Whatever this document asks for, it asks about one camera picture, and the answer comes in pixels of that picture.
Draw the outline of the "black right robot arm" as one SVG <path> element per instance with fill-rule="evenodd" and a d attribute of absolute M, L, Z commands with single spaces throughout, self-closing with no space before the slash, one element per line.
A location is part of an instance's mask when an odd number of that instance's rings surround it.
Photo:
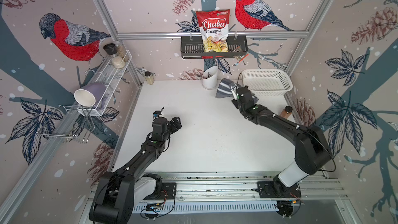
<path fill-rule="evenodd" d="M 296 124 L 256 104 L 247 86 L 234 87 L 231 91 L 234 97 L 232 102 L 245 119 L 274 131 L 295 147 L 294 161 L 274 178 L 273 189 L 276 194 L 288 191 L 333 159 L 324 133 L 318 126 Z"/>

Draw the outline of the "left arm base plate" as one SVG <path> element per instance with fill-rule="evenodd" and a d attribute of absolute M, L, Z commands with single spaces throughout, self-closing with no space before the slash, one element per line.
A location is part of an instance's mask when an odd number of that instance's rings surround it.
<path fill-rule="evenodd" d="M 154 193 L 146 198 L 146 200 L 175 200 L 176 198 L 176 183 L 162 183 L 157 187 Z"/>

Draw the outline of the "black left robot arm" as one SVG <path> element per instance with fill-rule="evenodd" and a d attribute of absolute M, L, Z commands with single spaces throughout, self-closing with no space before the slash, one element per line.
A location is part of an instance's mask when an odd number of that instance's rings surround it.
<path fill-rule="evenodd" d="M 97 224 L 126 224 L 136 205 L 135 184 L 145 170 L 166 151 L 171 135 L 182 127 L 179 117 L 168 120 L 156 117 L 140 151 L 115 172 L 106 172 L 98 187 L 89 211 L 89 219 Z"/>

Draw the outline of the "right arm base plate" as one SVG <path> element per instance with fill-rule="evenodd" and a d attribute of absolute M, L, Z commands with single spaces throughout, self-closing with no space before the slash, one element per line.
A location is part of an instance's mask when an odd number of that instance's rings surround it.
<path fill-rule="evenodd" d="M 300 198 L 301 190 L 298 184 L 294 184 L 292 187 L 285 187 L 282 183 L 274 181 L 259 181 L 257 182 L 257 188 L 254 189 L 260 196 L 260 198 Z"/>

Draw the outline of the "grey plaid pillowcase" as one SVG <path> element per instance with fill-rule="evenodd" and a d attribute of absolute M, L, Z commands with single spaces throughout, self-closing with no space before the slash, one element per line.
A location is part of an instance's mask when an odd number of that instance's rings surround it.
<path fill-rule="evenodd" d="M 216 91 L 216 98 L 217 99 L 222 99 L 222 98 L 226 98 L 226 97 L 233 97 L 231 89 L 232 88 L 236 88 L 236 90 L 238 88 L 242 88 L 243 86 L 240 84 L 235 83 L 234 81 L 230 80 L 230 79 L 222 79 L 221 82 L 219 83 L 219 86 L 217 88 Z M 238 99 L 232 100 L 233 103 L 238 103 Z"/>

